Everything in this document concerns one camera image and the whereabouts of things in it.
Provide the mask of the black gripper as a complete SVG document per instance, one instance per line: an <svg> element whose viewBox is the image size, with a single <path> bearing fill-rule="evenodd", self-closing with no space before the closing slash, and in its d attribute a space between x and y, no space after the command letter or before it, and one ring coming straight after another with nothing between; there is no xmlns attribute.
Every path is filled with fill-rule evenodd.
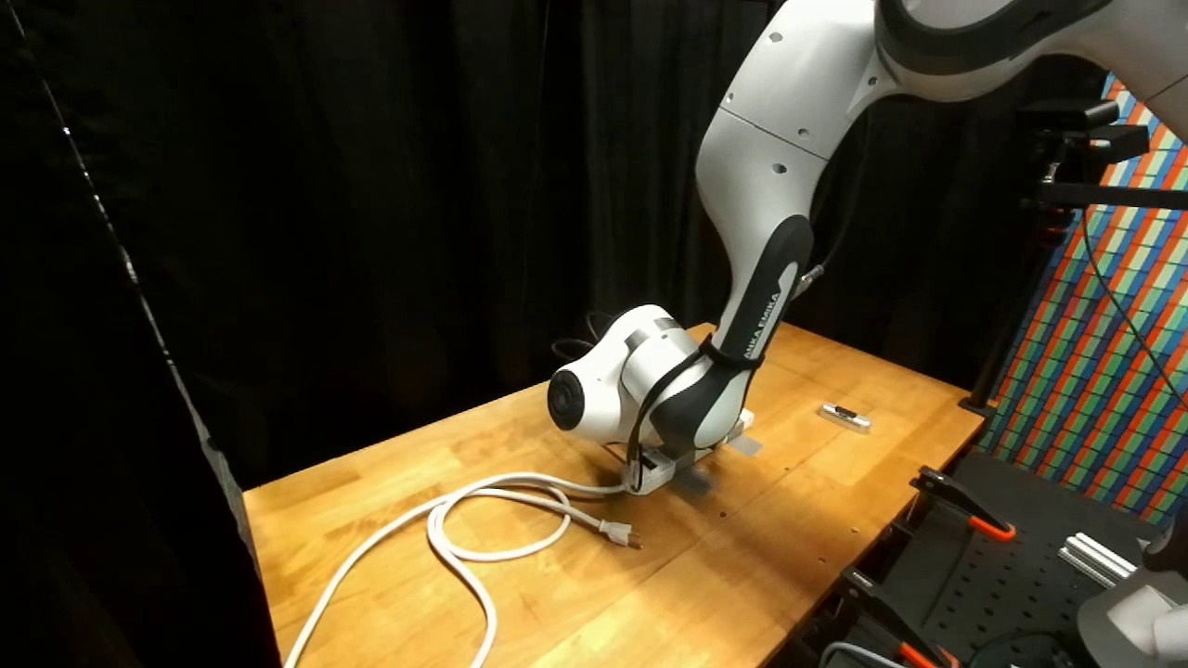
<svg viewBox="0 0 1188 668"><path fill-rule="evenodd" d="M668 448L668 445L632 445L627 448L627 464L643 460L643 458L676 460L676 464L702 464L707 448Z"/></svg>

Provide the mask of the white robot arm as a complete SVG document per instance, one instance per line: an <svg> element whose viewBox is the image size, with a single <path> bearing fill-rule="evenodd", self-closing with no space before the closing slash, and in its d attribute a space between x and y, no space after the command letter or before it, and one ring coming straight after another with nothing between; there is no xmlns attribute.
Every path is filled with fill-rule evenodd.
<svg viewBox="0 0 1188 668"><path fill-rule="evenodd" d="M545 385L550 419L625 454L654 495L747 430L747 392L810 272L814 198L851 125L884 98L963 104L1045 54L1127 80L1188 131L1188 0L784 0L693 156L731 294L708 339L635 303Z"/></svg>

